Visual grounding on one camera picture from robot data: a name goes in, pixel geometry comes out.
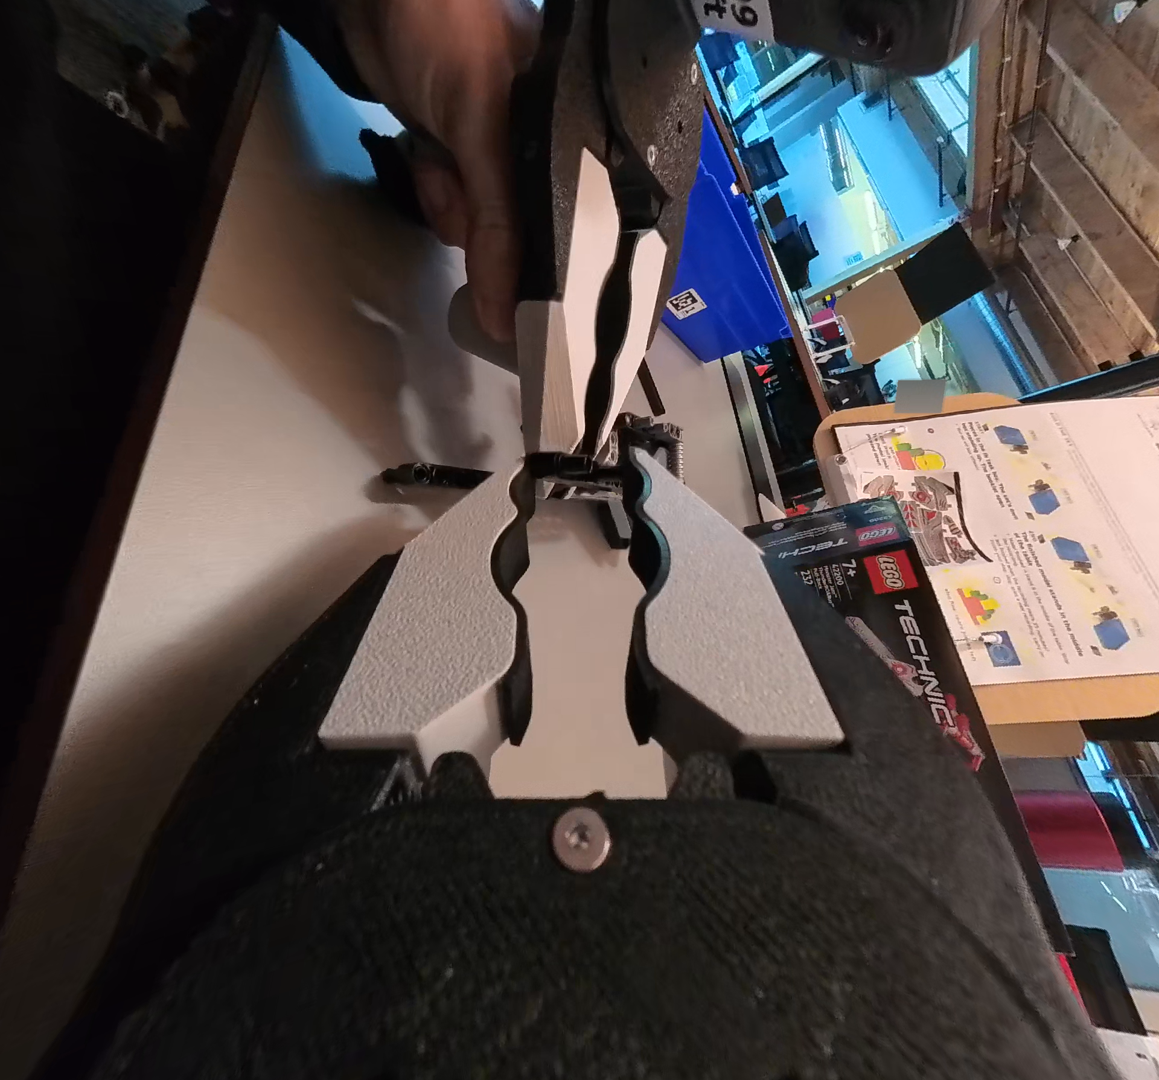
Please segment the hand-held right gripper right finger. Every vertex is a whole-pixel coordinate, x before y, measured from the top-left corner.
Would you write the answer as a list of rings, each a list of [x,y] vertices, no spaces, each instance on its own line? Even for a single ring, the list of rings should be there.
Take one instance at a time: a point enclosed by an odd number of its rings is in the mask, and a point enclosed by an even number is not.
[[[626,712],[671,757],[829,751],[842,727],[762,552],[641,448],[625,456],[634,615]]]

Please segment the blue parts bin with tag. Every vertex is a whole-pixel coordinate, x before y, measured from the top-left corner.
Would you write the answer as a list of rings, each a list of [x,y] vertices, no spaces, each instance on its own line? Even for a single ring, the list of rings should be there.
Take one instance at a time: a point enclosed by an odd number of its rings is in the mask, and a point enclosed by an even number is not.
[[[694,289],[707,310],[662,321],[702,364],[790,339],[786,309],[764,257],[748,201],[733,190],[737,175],[708,112],[703,116],[697,177],[688,213],[675,294]]]

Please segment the black toy set box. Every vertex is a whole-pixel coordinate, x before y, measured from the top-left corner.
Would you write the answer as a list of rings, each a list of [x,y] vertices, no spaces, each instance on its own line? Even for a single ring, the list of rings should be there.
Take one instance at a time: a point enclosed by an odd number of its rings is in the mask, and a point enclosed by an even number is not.
[[[769,567],[784,567],[846,621],[925,706],[993,805],[1058,955],[1075,953],[1023,813],[934,595],[917,543],[891,497],[745,528]]]

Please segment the maroon tumbler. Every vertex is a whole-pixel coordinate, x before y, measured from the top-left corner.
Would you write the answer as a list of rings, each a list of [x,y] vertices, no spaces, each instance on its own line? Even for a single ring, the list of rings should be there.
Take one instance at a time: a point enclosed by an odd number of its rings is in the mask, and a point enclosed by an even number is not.
[[[1015,803],[1046,870],[1121,873],[1122,853],[1089,792],[1022,792]]]

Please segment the long black pinned brick beam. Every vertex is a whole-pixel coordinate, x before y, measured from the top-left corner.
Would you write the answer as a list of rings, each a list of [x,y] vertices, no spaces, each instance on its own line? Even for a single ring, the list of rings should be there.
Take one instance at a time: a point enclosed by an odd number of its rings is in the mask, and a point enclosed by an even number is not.
[[[534,453],[520,460],[517,468],[535,481],[573,486],[595,486],[616,476],[616,469],[606,471],[592,458],[573,453]],[[408,463],[385,469],[380,473],[380,479],[395,487],[430,487],[467,492],[478,488],[493,476],[493,472],[479,468]]]

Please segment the person's left hand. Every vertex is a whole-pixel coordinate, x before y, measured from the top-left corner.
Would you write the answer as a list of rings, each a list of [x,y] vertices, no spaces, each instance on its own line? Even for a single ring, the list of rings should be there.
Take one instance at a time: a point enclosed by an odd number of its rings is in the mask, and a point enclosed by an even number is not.
[[[515,338],[520,232],[514,195],[512,86],[534,56],[530,0],[333,0],[361,80],[436,147],[413,158],[421,208],[444,246],[466,254],[481,329]]]

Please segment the brown and black panel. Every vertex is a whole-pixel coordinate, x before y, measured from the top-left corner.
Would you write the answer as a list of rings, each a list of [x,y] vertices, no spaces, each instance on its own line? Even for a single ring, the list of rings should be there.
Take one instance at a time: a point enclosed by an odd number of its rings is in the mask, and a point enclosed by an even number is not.
[[[836,300],[835,314],[855,364],[876,364],[921,329],[994,285],[994,274],[961,223],[900,265]]]

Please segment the instruction poster on board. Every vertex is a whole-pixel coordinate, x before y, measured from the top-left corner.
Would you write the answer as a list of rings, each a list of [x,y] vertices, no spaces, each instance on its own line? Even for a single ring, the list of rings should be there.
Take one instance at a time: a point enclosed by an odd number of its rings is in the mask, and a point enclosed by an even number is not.
[[[850,409],[814,451],[832,503],[897,502],[988,723],[1157,716],[1156,394]]]

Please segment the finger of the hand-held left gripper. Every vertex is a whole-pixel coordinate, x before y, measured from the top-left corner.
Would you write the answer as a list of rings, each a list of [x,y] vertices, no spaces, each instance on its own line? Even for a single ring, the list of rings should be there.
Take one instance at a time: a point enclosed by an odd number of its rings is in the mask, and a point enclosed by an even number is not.
[[[518,305],[518,377],[528,453],[576,451],[586,432],[587,385],[597,360],[597,315],[616,260],[621,217],[610,176],[587,148],[564,290]]]
[[[583,451],[599,453],[637,379],[655,329],[668,248],[660,231],[626,232],[597,309]]]

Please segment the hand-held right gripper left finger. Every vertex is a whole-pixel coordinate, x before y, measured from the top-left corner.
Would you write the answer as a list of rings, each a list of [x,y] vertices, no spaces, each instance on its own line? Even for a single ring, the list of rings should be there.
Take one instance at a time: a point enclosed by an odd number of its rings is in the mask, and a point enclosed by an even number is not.
[[[320,727],[325,747],[492,757],[524,741],[533,669],[515,588],[537,493],[515,461],[398,554]]]

